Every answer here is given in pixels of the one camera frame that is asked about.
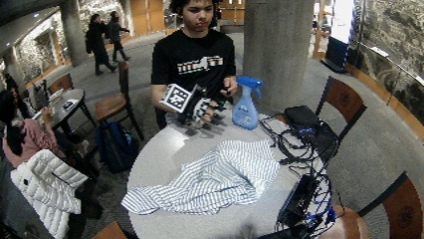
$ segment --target blue and white striped cloth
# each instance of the blue and white striped cloth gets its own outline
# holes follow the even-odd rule
[[[217,214],[222,207],[257,201],[278,174],[269,142],[228,140],[198,161],[182,166],[169,186],[135,187],[123,205],[137,214],[164,209]]]

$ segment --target pink jacket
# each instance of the pink jacket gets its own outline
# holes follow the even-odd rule
[[[20,156],[12,152],[6,136],[3,137],[3,150],[15,168],[23,162],[27,162],[41,149],[51,149],[60,158],[65,157],[64,152],[57,146],[55,133],[51,130],[44,131],[34,119],[24,119],[23,132],[26,131],[26,143],[23,143],[23,154]]]

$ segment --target blue spray bottle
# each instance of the blue spray bottle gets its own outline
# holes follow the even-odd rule
[[[251,100],[251,89],[254,89],[261,98],[259,86],[263,85],[262,80],[251,77],[238,77],[237,82],[242,86],[241,99],[233,108],[233,123],[249,130],[255,129],[258,124],[258,113]]]

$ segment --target spray nozzle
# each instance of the spray nozzle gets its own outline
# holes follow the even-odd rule
[[[263,85],[263,81],[251,77],[241,76],[237,78],[237,82],[251,89],[254,89],[259,98],[262,98],[262,94],[259,91],[259,87]]]

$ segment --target white jacket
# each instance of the white jacket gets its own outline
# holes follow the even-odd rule
[[[55,238],[64,238],[69,213],[81,213],[81,200],[75,197],[75,191],[88,176],[49,149],[43,149],[11,172],[11,178],[49,233]]]

